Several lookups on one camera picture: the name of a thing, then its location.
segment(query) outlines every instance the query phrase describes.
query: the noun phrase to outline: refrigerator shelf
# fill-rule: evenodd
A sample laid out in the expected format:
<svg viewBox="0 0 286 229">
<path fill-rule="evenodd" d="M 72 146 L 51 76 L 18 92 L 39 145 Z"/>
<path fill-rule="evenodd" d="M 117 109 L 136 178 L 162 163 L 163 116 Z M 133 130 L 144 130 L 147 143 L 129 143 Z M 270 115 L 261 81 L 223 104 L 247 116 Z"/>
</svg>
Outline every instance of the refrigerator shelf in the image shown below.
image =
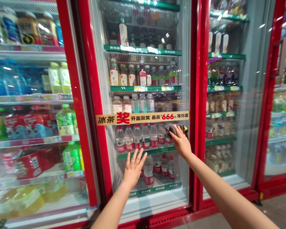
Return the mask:
<svg viewBox="0 0 286 229">
<path fill-rule="evenodd" d="M 207 92 L 242 91 L 243 86 L 208 86 Z"/>
<path fill-rule="evenodd" d="M 110 86 L 111 92 L 180 91 L 181 86 Z"/>
<path fill-rule="evenodd" d="M 145 152 L 147 152 L 148 155 L 152 155 L 152 154 L 165 153 L 165 152 L 170 152 L 170 151 L 175 151 L 175 150 L 176 150 L 176 147 L 174 146 L 158 148 L 158 149 L 150 149 L 150 150 L 143 151 L 142 155 L 144 155 Z M 126 160 L 127 154 L 128 152 L 123 153 L 123 154 L 118 154 L 118 160 Z"/>
<path fill-rule="evenodd" d="M 229 143 L 229 142 L 235 142 L 237 140 L 236 137 L 229 137 L 229 138 L 222 138 L 222 139 L 209 139 L 206 138 L 206 146 L 208 145 L 217 145 L 217 144 L 223 144 L 223 143 Z"/>
<path fill-rule="evenodd" d="M 129 197 L 145 196 L 148 194 L 172 190 L 182 186 L 182 182 L 179 180 L 179 176 L 176 174 L 174 180 L 169 177 L 163 177 L 162 174 L 154 173 L 154 183 L 152 185 L 146 185 L 144 183 L 144 177 L 141 177 L 137 185 L 131 190 Z"/>
<path fill-rule="evenodd" d="M 236 116 L 237 112 L 227 112 L 227 113 L 212 113 L 212 114 L 207 114 L 207 118 L 220 118 L 220 117 L 231 117 L 231 116 Z"/>
<path fill-rule="evenodd" d="M 12 141 L 0 141 L 0 149 L 9 147 L 43 145 L 59 142 L 79 141 L 79 135 L 53 136 L 46 138 L 31 138 Z"/>
<path fill-rule="evenodd" d="M 33 94 L 33 95 L 15 95 L 15 96 L 0 96 L 0 104 L 15 105 L 15 104 L 63 104 L 73 103 L 72 94 Z"/>
<path fill-rule="evenodd" d="M 41 184 L 66 180 L 76 177 L 84 177 L 85 171 L 65 172 L 64 163 L 58 163 L 47 171 L 44 171 L 38 177 L 32 179 L 17 180 L 16 174 L 8 174 L 0 177 L 0 189 L 15 188 L 24 185 Z"/>
</svg>

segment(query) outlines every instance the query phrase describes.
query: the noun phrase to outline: gray floor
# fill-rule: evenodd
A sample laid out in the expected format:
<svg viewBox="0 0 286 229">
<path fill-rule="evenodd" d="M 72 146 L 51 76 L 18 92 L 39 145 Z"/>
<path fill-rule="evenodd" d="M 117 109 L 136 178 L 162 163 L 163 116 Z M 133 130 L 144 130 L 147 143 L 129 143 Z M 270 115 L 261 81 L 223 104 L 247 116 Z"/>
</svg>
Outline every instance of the gray floor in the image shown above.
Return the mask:
<svg viewBox="0 0 286 229">
<path fill-rule="evenodd" d="M 286 195 L 268 199 L 262 202 L 263 207 L 258 207 L 279 228 L 286 229 Z M 230 229 L 221 213 L 191 222 L 187 225 L 175 227 L 174 229 Z"/>
</svg>

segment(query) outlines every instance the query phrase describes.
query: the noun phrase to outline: white bottle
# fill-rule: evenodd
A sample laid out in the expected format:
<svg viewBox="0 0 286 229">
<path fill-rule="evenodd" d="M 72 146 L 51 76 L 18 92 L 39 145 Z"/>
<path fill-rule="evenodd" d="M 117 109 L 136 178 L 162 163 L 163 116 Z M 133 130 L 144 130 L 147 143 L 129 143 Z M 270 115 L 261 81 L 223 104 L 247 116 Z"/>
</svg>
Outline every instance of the white bottle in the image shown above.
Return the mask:
<svg viewBox="0 0 286 229">
<path fill-rule="evenodd" d="M 154 182 L 153 178 L 153 158 L 148 155 L 144 163 L 144 182 L 147 185 L 151 185 Z"/>
<path fill-rule="evenodd" d="M 130 125 L 126 125 L 126 130 L 125 130 L 125 144 L 126 144 L 126 150 L 128 152 L 131 152 L 134 147 L 133 147 L 133 131 L 131 129 Z"/>
<path fill-rule="evenodd" d="M 169 157 L 168 176 L 172 180 L 175 179 L 175 177 L 176 177 L 176 174 L 175 174 L 175 162 L 174 162 L 174 158 L 172 156 Z"/>
<path fill-rule="evenodd" d="M 166 155 L 162 156 L 161 170 L 162 170 L 162 176 L 167 177 L 168 176 L 168 162 L 167 162 Z"/>
<path fill-rule="evenodd" d="M 151 123 L 150 132 L 150 145 L 151 147 L 158 148 L 158 131 L 155 123 Z"/>
<path fill-rule="evenodd" d="M 118 153 L 124 153 L 125 151 L 125 133 L 122 130 L 122 125 L 117 126 L 117 133 L 115 135 L 117 140 L 117 150 Z"/>
<path fill-rule="evenodd" d="M 142 147 L 148 149 L 150 147 L 150 132 L 147 123 L 143 123 L 142 128 Z"/>
</svg>

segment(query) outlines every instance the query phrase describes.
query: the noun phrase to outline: clear bottle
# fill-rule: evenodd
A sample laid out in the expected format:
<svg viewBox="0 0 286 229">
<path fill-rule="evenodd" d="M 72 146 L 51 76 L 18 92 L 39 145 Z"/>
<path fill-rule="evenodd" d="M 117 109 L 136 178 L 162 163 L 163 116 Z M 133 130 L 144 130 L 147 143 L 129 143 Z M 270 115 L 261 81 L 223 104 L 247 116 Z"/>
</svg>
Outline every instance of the clear bottle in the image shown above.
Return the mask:
<svg viewBox="0 0 286 229">
<path fill-rule="evenodd" d="M 118 153 L 124 153 L 125 152 L 125 133 L 122 129 L 122 125 L 117 126 L 117 133 L 115 134 L 115 138 L 117 141 L 117 151 Z"/>
<path fill-rule="evenodd" d="M 174 158 L 172 156 L 169 157 L 169 163 L 168 163 L 168 176 L 172 180 L 176 178 L 176 172 L 175 172 L 175 162 Z"/>
<path fill-rule="evenodd" d="M 122 102 L 119 96 L 114 96 L 112 101 L 112 111 L 113 114 L 117 114 L 118 112 L 123 112 Z"/>
</svg>

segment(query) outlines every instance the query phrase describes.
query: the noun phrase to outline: plastic bottle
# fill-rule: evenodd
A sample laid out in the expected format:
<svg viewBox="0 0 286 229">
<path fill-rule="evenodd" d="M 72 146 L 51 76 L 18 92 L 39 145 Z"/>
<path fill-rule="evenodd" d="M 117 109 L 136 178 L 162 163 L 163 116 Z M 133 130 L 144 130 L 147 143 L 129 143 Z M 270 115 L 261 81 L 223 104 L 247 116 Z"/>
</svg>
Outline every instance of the plastic bottle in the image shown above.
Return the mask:
<svg viewBox="0 0 286 229">
<path fill-rule="evenodd" d="M 143 123 L 142 128 L 142 146 L 145 149 L 148 149 L 150 147 L 150 132 L 147 127 L 147 123 Z"/>
<path fill-rule="evenodd" d="M 169 157 L 168 176 L 172 180 L 175 179 L 175 177 L 176 177 L 176 174 L 175 174 L 175 162 L 174 162 L 174 158 L 172 156 Z"/>
<path fill-rule="evenodd" d="M 153 177 L 153 158 L 151 155 L 148 155 L 144 163 L 144 182 L 147 185 L 151 185 L 154 182 Z"/>
<path fill-rule="evenodd" d="M 122 125 L 117 126 L 117 133 L 115 135 L 117 140 L 117 150 L 118 153 L 123 153 L 125 151 L 125 133 L 122 129 Z"/>
</svg>

